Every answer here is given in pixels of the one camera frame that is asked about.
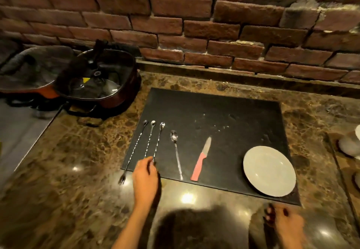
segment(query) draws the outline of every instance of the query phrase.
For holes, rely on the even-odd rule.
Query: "hand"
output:
[[[133,172],[133,186],[135,209],[140,208],[148,212],[158,189],[158,173],[152,157],[137,162]]]
[[[275,228],[285,249],[301,249],[304,235],[304,218],[282,204],[270,204],[266,209],[266,221]]]

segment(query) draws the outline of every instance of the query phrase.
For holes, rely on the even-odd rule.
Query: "paring knife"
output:
[[[198,161],[196,162],[195,168],[194,168],[194,172],[193,175],[191,176],[190,180],[197,182],[200,172],[201,172],[201,168],[202,168],[202,161],[207,157],[207,154],[209,152],[210,149],[210,145],[211,145],[211,137],[207,138],[204,148],[199,156]]]

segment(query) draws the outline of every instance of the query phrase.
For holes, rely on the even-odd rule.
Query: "brick wall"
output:
[[[360,0],[0,0],[2,34],[147,60],[360,84]]]

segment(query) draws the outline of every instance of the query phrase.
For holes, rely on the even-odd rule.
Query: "round plate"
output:
[[[294,167],[274,148],[253,147],[246,152],[243,166],[250,183],[266,195],[282,197],[288,195],[295,187]]]

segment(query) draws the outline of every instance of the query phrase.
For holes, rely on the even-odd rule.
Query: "black mat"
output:
[[[128,170],[134,170],[137,160],[144,158],[150,122],[155,120],[157,123],[148,156],[154,154],[160,122],[165,122],[155,158],[161,177],[180,180],[175,146],[170,139],[170,131],[176,130],[184,182],[300,205],[297,186],[285,197],[269,197],[257,191],[243,172],[244,155],[255,146],[273,147],[291,161],[278,102],[152,88],[123,169],[141,133],[144,120],[148,120],[149,124]],[[198,182],[192,182],[190,177],[209,136],[212,137],[210,151],[203,161]]]

